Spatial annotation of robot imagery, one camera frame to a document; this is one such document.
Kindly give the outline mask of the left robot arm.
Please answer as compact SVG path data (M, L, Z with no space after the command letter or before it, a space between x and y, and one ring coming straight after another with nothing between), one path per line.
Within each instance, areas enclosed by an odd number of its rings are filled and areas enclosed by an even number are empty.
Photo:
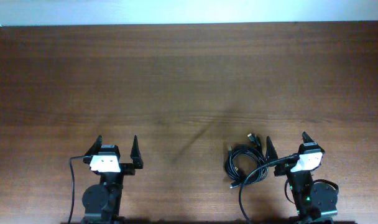
M85 214L82 223L124 224L125 218L119 215L123 180L133 176L144 166L137 136L134 136L130 153L131 162L120 162L121 154L115 144L103 144L98 136L87 150L83 162L99 176L99 183L88 187L82 196Z

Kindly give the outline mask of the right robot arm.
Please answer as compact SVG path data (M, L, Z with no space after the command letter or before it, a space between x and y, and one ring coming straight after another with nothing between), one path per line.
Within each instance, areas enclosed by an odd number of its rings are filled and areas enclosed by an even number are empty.
M291 191L297 216L288 223L333 223L338 211L339 187L325 179L313 179L312 172L319 168L325 150L306 133L303 143L290 156L279 158L270 137L266 138L266 159L272 163L274 175L286 176L285 191Z

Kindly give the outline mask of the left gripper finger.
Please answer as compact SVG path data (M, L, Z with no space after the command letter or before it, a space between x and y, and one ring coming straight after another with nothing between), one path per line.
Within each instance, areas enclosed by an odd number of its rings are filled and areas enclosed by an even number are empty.
M96 138L96 141L94 142L94 144L87 150L87 152L85 153L85 156L97 155L99 153L99 150L101 149L102 141L103 141L103 137L102 135L99 135Z
M132 159L132 163L136 169L142 169L144 166L144 162L142 160L141 152L139 150L139 142L138 138L135 135L133 140L133 145L131 149L130 157Z

